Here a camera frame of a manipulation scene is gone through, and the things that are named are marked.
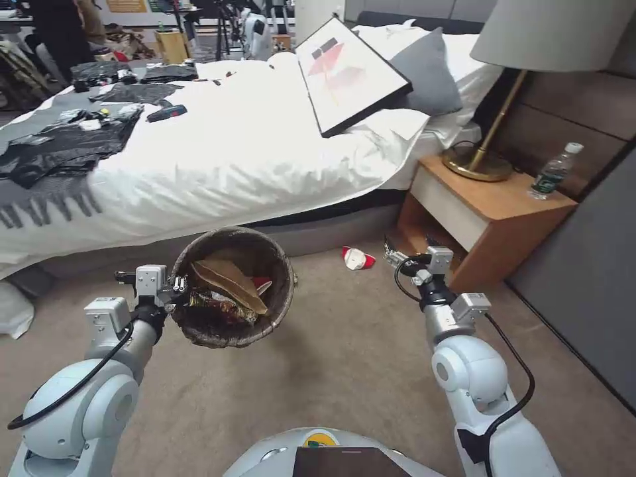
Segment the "yellow sticker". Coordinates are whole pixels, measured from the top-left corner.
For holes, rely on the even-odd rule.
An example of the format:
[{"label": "yellow sticker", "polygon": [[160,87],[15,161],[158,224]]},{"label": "yellow sticker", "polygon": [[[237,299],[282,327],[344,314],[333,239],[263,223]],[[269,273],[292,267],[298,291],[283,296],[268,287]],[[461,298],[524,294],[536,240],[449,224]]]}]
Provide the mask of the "yellow sticker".
[{"label": "yellow sticker", "polygon": [[322,447],[322,446],[337,446],[338,443],[333,440],[331,436],[324,433],[316,433],[310,435],[303,444],[303,447]]}]

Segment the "black plastic bag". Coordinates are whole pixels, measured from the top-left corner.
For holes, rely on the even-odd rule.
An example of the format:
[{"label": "black plastic bag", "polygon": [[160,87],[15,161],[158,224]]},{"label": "black plastic bag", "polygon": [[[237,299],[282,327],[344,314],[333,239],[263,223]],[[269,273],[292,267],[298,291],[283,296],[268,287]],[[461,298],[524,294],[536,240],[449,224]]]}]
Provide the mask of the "black plastic bag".
[{"label": "black plastic bag", "polygon": [[141,110],[130,117],[107,121],[101,129],[83,131],[78,123],[50,125],[33,136],[52,138],[41,144],[10,144],[0,156],[0,178],[30,189],[48,175],[84,176],[123,150]]},{"label": "black plastic bag", "polygon": [[159,105],[159,100],[170,96],[183,86],[166,84],[135,84],[125,85],[117,83],[108,92],[90,97],[91,101],[112,101],[114,103],[148,103]]},{"label": "black plastic bag", "polygon": [[102,82],[117,83],[119,70],[130,71],[127,63],[120,62],[91,62],[80,63],[71,67],[74,83],[84,83],[86,86],[98,86]]},{"label": "black plastic bag", "polygon": [[171,81],[192,81],[199,77],[195,66],[164,65],[149,68],[140,83],[170,83]]}]

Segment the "nightstand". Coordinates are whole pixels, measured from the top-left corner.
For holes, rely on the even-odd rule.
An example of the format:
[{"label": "nightstand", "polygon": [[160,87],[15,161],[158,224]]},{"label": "nightstand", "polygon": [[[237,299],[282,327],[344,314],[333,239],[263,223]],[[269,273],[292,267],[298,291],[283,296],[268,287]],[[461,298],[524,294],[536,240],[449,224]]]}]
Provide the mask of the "nightstand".
[{"label": "nightstand", "polygon": [[454,292],[478,292],[507,278],[577,206],[559,192],[533,199],[532,183],[518,173],[478,182],[450,171],[439,156],[421,159],[397,222],[405,251],[425,252],[427,237],[453,250]]}]

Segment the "picture frame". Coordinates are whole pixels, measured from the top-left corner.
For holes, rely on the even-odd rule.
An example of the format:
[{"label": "picture frame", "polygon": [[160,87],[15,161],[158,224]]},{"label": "picture frame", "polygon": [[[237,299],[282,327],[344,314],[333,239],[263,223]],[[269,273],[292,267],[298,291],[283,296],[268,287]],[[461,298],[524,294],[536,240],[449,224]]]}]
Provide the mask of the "picture frame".
[{"label": "picture frame", "polygon": [[324,138],[341,134],[413,91],[408,78],[336,17],[295,53]]}]

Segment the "woven basket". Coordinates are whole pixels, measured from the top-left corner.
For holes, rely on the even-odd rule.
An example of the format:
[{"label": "woven basket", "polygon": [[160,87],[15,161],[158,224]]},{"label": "woven basket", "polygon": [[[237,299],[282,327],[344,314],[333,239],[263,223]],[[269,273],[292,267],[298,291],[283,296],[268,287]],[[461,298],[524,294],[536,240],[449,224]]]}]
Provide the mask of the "woven basket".
[{"label": "woven basket", "polygon": [[208,348],[243,348],[269,335],[285,317],[293,295],[292,264],[280,246],[267,235],[242,227],[227,227],[201,235],[179,255],[173,276],[188,276],[192,283],[192,262],[212,252],[230,258],[246,276],[268,276],[272,285],[261,296],[267,314],[251,327],[247,323],[228,325],[206,309],[176,307],[172,319],[192,343]]}]

